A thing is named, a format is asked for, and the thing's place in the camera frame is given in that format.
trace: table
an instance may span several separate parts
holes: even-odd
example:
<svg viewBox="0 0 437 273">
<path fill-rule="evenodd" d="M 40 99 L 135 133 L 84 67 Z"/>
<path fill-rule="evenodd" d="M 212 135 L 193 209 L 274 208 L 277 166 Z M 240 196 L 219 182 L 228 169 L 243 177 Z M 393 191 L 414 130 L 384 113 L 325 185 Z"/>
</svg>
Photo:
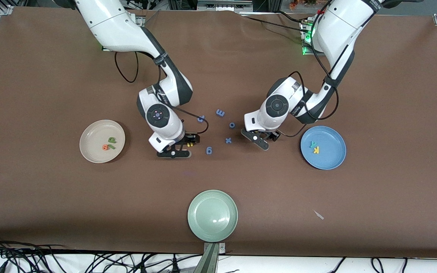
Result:
<svg viewBox="0 0 437 273">
<path fill-rule="evenodd" d="M 261 18 L 294 26 L 277 15 Z M 140 55 L 139 77 L 129 84 L 78 12 L 16 7 L 2 18 L 0 237 L 199 253 L 203 242 L 188 227 L 187 208 L 199 192 L 217 189 L 239 209 L 225 241 L 232 254 L 437 257 L 432 18 L 375 16 L 359 36 L 338 111 L 317 123 L 347 144 L 345 162 L 331 171 L 309 166 L 298 138 L 281 137 L 264 152 L 239 131 L 243 114 L 258 109 L 278 78 L 299 70 L 308 88 L 320 88 L 324 73 L 301 54 L 297 31 L 233 12 L 160 12 L 147 27 L 193 85 L 183 108 L 210 121 L 189 159 L 159 159 L 147 141 L 152 132 L 135 100 L 157 79 L 151 60 Z M 118 60 L 130 77 L 134 54 Z M 187 130 L 203 127 L 178 115 Z M 122 154 L 106 164 L 87 162 L 78 149 L 83 130 L 99 119 L 126 132 Z M 299 128 L 291 116 L 281 127 Z"/>
</svg>

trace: blue plate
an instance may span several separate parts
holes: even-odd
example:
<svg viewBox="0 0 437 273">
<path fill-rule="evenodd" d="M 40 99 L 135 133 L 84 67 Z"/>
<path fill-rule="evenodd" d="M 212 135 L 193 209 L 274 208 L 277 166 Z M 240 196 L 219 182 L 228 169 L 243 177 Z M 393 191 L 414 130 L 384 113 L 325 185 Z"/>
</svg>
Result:
<svg viewBox="0 0 437 273">
<path fill-rule="evenodd" d="M 318 154 L 314 153 L 315 147 L 319 147 Z M 347 146 L 341 135 L 326 126 L 314 126 L 306 131 L 300 148 L 308 163 L 318 169 L 334 169 L 343 163 L 347 155 Z"/>
</svg>

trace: beige plate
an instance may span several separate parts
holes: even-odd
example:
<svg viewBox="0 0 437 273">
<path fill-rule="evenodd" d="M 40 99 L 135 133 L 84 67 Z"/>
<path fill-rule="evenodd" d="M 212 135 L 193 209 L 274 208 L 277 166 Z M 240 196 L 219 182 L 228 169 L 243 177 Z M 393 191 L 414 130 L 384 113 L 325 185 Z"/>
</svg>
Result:
<svg viewBox="0 0 437 273">
<path fill-rule="evenodd" d="M 116 143 L 110 143 L 109 138 L 115 138 Z M 80 152 L 83 157 L 93 163 L 105 163 L 115 159 L 123 150 L 126 135 L 123 128 L 115 121 L 103 119 L 90 124 L 80 137 Z M 113 145 L 115 149 L 102 149 L 104 144 Z"/>
</svg>

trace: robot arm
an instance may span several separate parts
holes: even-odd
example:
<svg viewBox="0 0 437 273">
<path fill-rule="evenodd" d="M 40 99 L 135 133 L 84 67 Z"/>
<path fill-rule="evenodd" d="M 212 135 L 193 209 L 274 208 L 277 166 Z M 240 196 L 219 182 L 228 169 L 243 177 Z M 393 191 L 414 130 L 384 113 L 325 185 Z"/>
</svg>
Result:
<svg viewBox="0 0 437 273">
<path fill-rule="evenodd" d="M 354 44 L 358 35 L 380 10 L 382 2 L 383 0 L 330 1 L 325 13 L 317 14 L 317 23 L 312 30 L 314 49 L 325 54 L 332 68 L 329 76 L 323 80 L 321 90 L 315 94 L 291 76 L 279 79 L 270 88 L 260 109 L 244 115 L 246 128 L 242 134 L 267 150 L 269 146 L 264 141 L 266 139 L 260 138 L 255 131 L 268 133 L 266 136 L 271 138 L 269 133 L 275 132 L 281 126 L 288 113 L 303 124 L 316 122 L 354 60 Z"/>
<path fill-rule="evenodd" d="M 165 72 L 163 80 L 141 90 L 137 98 L 141 116 L 154 131 L 149 143 L 162 152 L 183 139 L 183 124 L 171 107 L 189 102 L 193 89 L 156 38 L 133 22 L 119 0 L 78 0 L 76 4 L 102 46 L 115 52 L 142 52 Z"/>
</svg>

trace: black cable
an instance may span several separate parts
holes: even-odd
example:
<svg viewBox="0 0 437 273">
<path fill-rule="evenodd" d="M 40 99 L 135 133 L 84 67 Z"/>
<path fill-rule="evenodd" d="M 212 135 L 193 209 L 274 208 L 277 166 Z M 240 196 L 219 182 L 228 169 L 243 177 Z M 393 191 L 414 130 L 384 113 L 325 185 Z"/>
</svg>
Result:
<svg viewBox="0 0 437 273">
<path fill-rule="evenodd" d="M 100 256 L 100 257 L 102 257 L 102 261 L 100 261 L 100 262 L 98 262 L 97 264 L 95 264 L 94 266 L 92 266 L 97 260 L 94 260 L 88 267 L 87 267 L 87 269 L 84 271 L 84 273 L 92 273 L 93 272 L 93 270 L 95 269 L 95 268 L 97 268 L 97 266 L 99 265 L 99 264 L 101 264 L 102 262 L 104 262 L 106 259 L 109 259 L 111 256 L 113 256 L 114 254 L 109 254 L 109 256 L 107 256 L 107 257 L 105 257 L 104 255 L 102 255 L 102 256 Z"/>
<path fill-rule="evenodd" d="M 176 110 L 178 110 L 178 111 L 180 111 L 180 112 L 183 112 L 183 113 L 185 113 L 185 114 L 187 114 L 187 115 L 190 115 L 190 116 L 194 116 L 195 118 L 197 118 L 197 119 L 202 119 L 200 116 L 197 116 L 197 115 L 195 115 L 195 114 L 192 114 L 192 113 L 190 113 L 190 112 L 187 112 L 187 111 L 185 111 L 185 110 L 183 110 L 183 109 L 181 109 L 181 108 L 178 108 L 178 107 L 171 107 L 171 108 L 173 108 L 173 109 L 176 109 Z M 206 120 L 206 119 L 203 119 L 203 121 L 205 121 L 205 123 L 207 123 L 207 126 L 205 127 L 205 129 L 203 130 L 203 131 L 201 131 L 201 132 L 197 132 L 196 134 L 197 135 L 200 135 L 200 134 L 202 134 L 202 133 L 205 133 L 207 130 L 208 130 L 208 121 Z"/>
<path fill-rule="evenodd" d="M 102 273 L 105 273 L 112 266 L 122 266 L 122 267 L 126 268 L 126 271 L 128 270 L 128 268 L 132 268 L 132 266 L 130 266 L 130 265 L 127 265 L 127 264 L 125 264 L 123 262 L 119 262 L 120 260 L 123 260 L 127 256 L 131 256 L 131 255 L 132 255 L 132 253 L 128 253 L 126 255 L 123 255 L 119 259 L 115 260 L 113 263 L 110 263 L 110 264 L 104 266 L 104 270 L 102 271 Z"/>
<path fill-rule="evenodd" d="M 271 25 L 278 26 L 278 27 L 283 27 L 283 28 L 286 28 L 286 29 L 293 29 L 293 30 L 297 30 L 297 31 L 308 33 L 308 31 L 304 30 L 304 29 L 297 29 L 297 28 L 293 28 L 293 27 L 289 27 L 289 26 L 284 26 L 284 25 L 273 23 L 273 22 L 268 22 L 268 21 L 264 21 L 264 20 L 260 20 L 260 19 L 256 19 L 256 18 L 251 18 L 251 17 L 248 17 L 248 16 L 246 16 L 246 18 L 254 20 L 254 21 L 266 23 L 266 24 L 271 24 Z"/>
<path fill-rule="evenodd" d="M 161 67 L 160 66 L 158 66 L 158 71 L 159 71 L 159 74 L 158 74 L 158 81 L 156 82 L 156 84 L 158 84 L 160 81 L 161 81 Z M 180 111 L 180 112 L 183 112 L 183 113 L 185 113 L 185 114 L 187 114 L 187 115 L 190 115 L 190 116 L 194 116 L 195 118 L 197 118 L 197 119 L 202 119 L 200 116 L 197 116 L 196 114 L 192 114 L 192 113 L 190 113 L 190 112 L 187 112 L 187 111 L 185 111 L 185 110 L 183 110 L 183 109 L 181 109 L 181 108 L 178 108 L 178 107 L 174 107 L 174 106 L 172 106 L 171 104 L 165 104 L 166 106 L 168 106 L 168 107 L 170 107 L 171 109 L 176 109 L 176 110 L 178 110 L 178 111 Z M 205 130 L 203 130 L 203 131 L 201 131 L 201 132 L 198 132 L 197 133 L 197 135 L 200 135 L 200 134 L 202 134 L 202 133 L 205 133 L 207 130 L 208 130 L 208 126 L 209 126 L 209 124 L 208 124 L 208 121 L 206 120 L 206 119 L 203 119 L 203 121 L 205 121 L 205 123 L 207 124 L 207 126 L 205 127 Z"/>
<path fill-rule="evenodd" d="M 165 270 L 166 268 L 172 266 L 173 264 L 178 264 L 179 262 L 181 262 L 181 261 L 183 261 L 183 260 L 186 260 L 186 259 L 189 259 L 189 258 L 193 258 L 193 257 L 198 257 L 198 256 L 202 256 L 202 254 L 196 254 L 196 255 L 192 255 L 192 256 L 185 257 L 185 258 L 181 258 L 181 259 L 177 260 L 176 262 L 172 262 L 172 263 L 168 264 L 167 266 L 165 266 L 164 268 L 162 268 L 160 271 L 158 271 L 158 272 L 156 272 L 156 273 L 161 273 L 161 272 L 163 272 L 163 270 Z"/>
<path fill-rule="evenodd" d="M 336 271 L 338 271 L 338 268 L 340 268 L 341 264 L 343 263 L 343 261 L 345 261 L 345 259 L 347 259 L 347 257 L 343 257 L 340 262 L 336 265 L 335 269 L 333 269 L 333 271 L 330 271 L 330 273 L 336 273 Z"/>
<path fill-rule="evenodd" d="M 144 268 L 153 267 L 153 266 L 159 265 L 160 263 L 164 263 L 164 262 L 167 262 L 167 261 L 172 262 L 173 260 L 172 260 L 172 259 L 165 259 L 165 260 L 160 261 L 160 262 L 157 262 L 157 263 L 155 263 L 155 264 L 151 264 L 151 265 L 144 266 Z"/>
<path fill-rule="evenodd" d="M 411 3 L 420 3 L 420 2 L 424 2 L 424 0 L 385 0 L 384 2 L 382 2 L 382 5 L 386 5 L 389 4 L 391 2 L 411 2 Z"/>
<path fill-rule="evenodd" d="M 11 254 L 11 257 L 12 258 L 21 258 L 21 259 L 24 259 L 28 264 L 29 264 L 29 266 L 33 269 L 33 270 L 35 270 L 35 272 L 39 272 L 40 271 L 40 269 L 39 268 L 37 268 L 36 267 L 36 265 L 34 265 L 29 259 L 28 259 L 28 257 L 26 257 L 24 254 L 21 254 L 18 250 L 16 250 L 16 249 L 12 249 L 12 248 L 7 248 L 7 247 L 1 247 L 0 246 L 0 249 L 2 249 L 2 250 L 5 250 L 6 251 L 6 254 Z M 14 262 L 14 261 L 12 261 L 11 259 L 9 259 L 8 257 L 7 257 L 7 259 L 12 263 L 12 264 L 14 264 L 15 266 L 19 266 L 16 262 Z"/>
<path fill-rule="evenodd" d="M 316 18 L 314 18 L 313 24 L 311 26 L 311 49 L 313 50 L 313 54 L 314 57 L 316 58 L 316 60 L 318 61 L 319 65 L 321 66 L 321 68 L 323 69 L 323 71 L 325 71 L 326 75 L 328 75 L 328 77 L 331 79 L 330 77 L 330 73 L 328 72 L 328 70 L 326 70 L 325 66 L 323 65 L 323 63 L 321 62 L 321 60 L 318 57 L 318 54 L 316 53 L 316 50 L 314 50 L 314 45 L 313 45 L 313 32 L 314 32 L 314 25 L 316 24 L 318 18 L 321 16 L 321 13 L 326 9 L 326 7 L 332 2 L 332 0 L 328 0 L 328 2 L 326 2 L 326 4 L 321 8 L 321 10 L 319 11 L 319 14 Z"/>
<path fill-rule="evenodd" d="M 134 52 L 134 54 L 136 55 L 136 75 L 134 76 L 134 79 L 132 81 L 128 80 L 126 78 L 126 76 L 124 76 L 123 72 L 121 72 L 121 69 L 119 68 L 119 64 L 118 64 L 118 52 L 114 53 L 114 63 L 116 64 L 116 68 L 119 71 L 119 74 L 121 74 L 121 76 L 128 82 L 128 83 L 133 83 L 136 81 L 137 78 L 137 73 L 139 72 L 139 60 L 137 59 L 137 52 Z"/>
<path fill-rule="evenodd" d="M 305 127 L 306 127 L 306 124 L 305 125 L 303 125 L 303 127 L 301 127 L 301 129 L 297 132 L 297 133 L 295 133 L 294 135 L 286 135 L 285 133 L 283 133 L 281 130 L 276 130 L 276 131 L 278 131 L 279 133 L 281 133 L 281 135 L 284 135 L 285 137 L 288 137 L 288 138 L 294 138 L 295 136 L 297 136 L 303 129 L 305 129 Z"/>
<path fill-rule="evenodd" d="M 375 267 L 375 265 L 373 264 L 373 261 L 374 260 L 377 260 L 378 262 L 379 262 L 379 265 L 380 265 L 380 271 Z M 379 258 L 371 258 L 371 265 L 372 265 L 372 268 L 375 270 L 375 272 L 377 272 L 377 273 L 384 273 L 384 267 L 382 266 L 382 263 L 381 263 L 381 261 L 380 261 L 380 259 Z"/>
<path fill-rule="evenodd" d="M 132 255 L 130 256 L 130 260 L 132 261 L 132 267 L 135 267 L 136 263 L 134 262 L 134 257 Z"/>
<path fill-rule="evenodd" d="M 303 19 L 295 19 L 295 18 L 293 18 L 293 17 L 290 17 L 289 14 L 287 14 L 286 12 L 283 12 L 283 11 L 281 11 L 281 10 L 277 11 L 277 13 L 280 13 L 280 14 L 286 16 L 286 18 L 288 18 L 289 20 L 291 20 L 291 21 L 293 21 L 293 22 L 296 22 L 296 23 L 301 23 L 302 20 L 306 20 L 306 19 L 308 19 L 308 17 L 303 18 Z"/>
<path fill-rule="evenodd" d="M 402 271 L 401 273 L 404 273 L 404 271 L 406 270 L 406 266 L 407 266 L 407 258 L 404 258 L 404 265 L 402 266 Z"/>
<path fill-rule="evenodd" d="M 36 250 L 38 250 L 38 252 L 40 252 L 40 254 L 36 254 L 39 258 L 40 261 L 43 263 L 43 265 L 49 270 L 49 273 L 52 273 L 52 270 L 50 269 L 50 267 L 48 266 L 48 262 L 45 258 L 45 255 L 43 254 L 43 249 L 42 246 L 44 247 L 48 247 L 50 250 L 50 254 L 53 256 L 53 258 L 55 259 L 56 263 L 58 264 L 58 266 L 62 269 L 62 271 L 64 273 L 66 273 L 66 271 L 62 268 L 62 266 L 60 265 L 60 263 L 58 262 L 58 260 L 55 258 L 55 256 L 52 253 L 52 245 L 35 245 L 35 244 L 31 244 L 31 243 L 23 243 L 23 242 L 16 242 L 16 241 L 7 241 L 7 240 L 0 240 L 0 246 L 5 247 L 6 245 L 10 245 L 10 244 L 18 244 L 18 245 L 23 245 L 23 246 L 29 246 L 29 247 L 33 247 Z"/>
<path fill-rule="evenodd" d="M 21 251 L 19 251 L 17 249 L 10 248 L 9 244 L 19 244 L 19 245 L 23 245 L 23 246 L 34 247 L 41 254 L 41 256 L 37 254 L 40 257 L 40 261 L 42 261 L 42 263 L 47 268 L 49 273 L 52 273 L 52 270 L 48 266 L 48 263 L 47 263 L 47 261 L 46 261 L 46 259 L 44 257 L 44 254 L 43 254 L 42 248 L 41 248 L 41 246 L 49 247 L 49 245 L 35 245 L 35 244 L 31 244 L 31 243 L 22 243 L 22 242 L 16 242 L 16 241 L 4 241 L 4 240 L 0 240 L 1 256 L 3 256 L 3 252 L 2 251 L 5 250 L 6 251 L 6 258 L 7 258 L 7 260 L 10 261 L 15 266 L 17 266 L 18 272 L 20 270 L 22 270 L 22 268 L 17 264 L 16 258 L 25 259 L 26 262 L 31 266 L 31 268 L 33 268 L 31 271 L 33 271 L 36 268 L 38 268 L 38 263 L 36 262 L 36 259 L 32 256 L 33 261 L 35 261 L 35 264 L 33 265 L 31 263 L 31 261 L 26 257 L 26 255 L 24 255 L 23 253 L 21 253 Z"/>
<path fill-rule="evenodd" d="M 5 261 L 1 266 L 0 266 L 0 273 L 5 273 L 6 271 L 6 266 L 8 265 L 8 261 Z"/>
<path fill-rule="evenodd" d="M 301 73 L 299 73 L 298 71 L 293 71 L 288 77 L 291 77 L 293 74 L 298 74 L 298 76 L 300 76 L 300 80 L 301 80 L 301 89 L 302 89 L 302 91 L 303 91 L 303 96 L 305 96 L 306 95 L 306 92 L 305 92 L 305 82 L 303 81 L 303 77 L 301 76 Z M 316 116 L 313 116 L 311 113 L 310 113 L 310 111 L 308 110 L 308 107 L 307 107 L 307 104 L 305 103 L 305 110 L 306 110 L 306 112 L 308 113 L 308 115 L 312 118 L 312 119 L 315 119 L 315 120 L 317 120 L 317 121 L 324 121 L 325 119 L 328 119 L 330 116 L 333 116 L 333 114 L 335 114 L 335 112 L 336 112 L 336 110 L 338 109 L 338 103 L 339 103 L 339 101 L 340 101 L 340 96 L 338 95 L 338 90 L 337 90 L 337 88 L 335 88 L 335 87 L 333 87 L 332 86 L 332 88 L 333 88 L 333 91 L 335 91 L 335 94 L 336 94 L 336 104 L 335 104 L 335 108 L 333 109 L 333 111 L 328 115 L 328 116 L 325 116 L 324 118 L 317 118 Z"/>
<path fill-rule="evenodd" d="M 134 272 L 136 272 L 138 269 L 140 269 L 141 267 L 144 266 L 144 263 L 146 263 L 151 257 L 155 256 L 156 254 L 157 253 L 149 254 L 149 256 L 147 256 L 144 259 L 143 259 L 143 257 L 141 257 L 141 262 L 138 263 L 136 266 L 133 266 L 129 271 L 127 271 L 127 273 L 134 273 Z"/>
</svg>

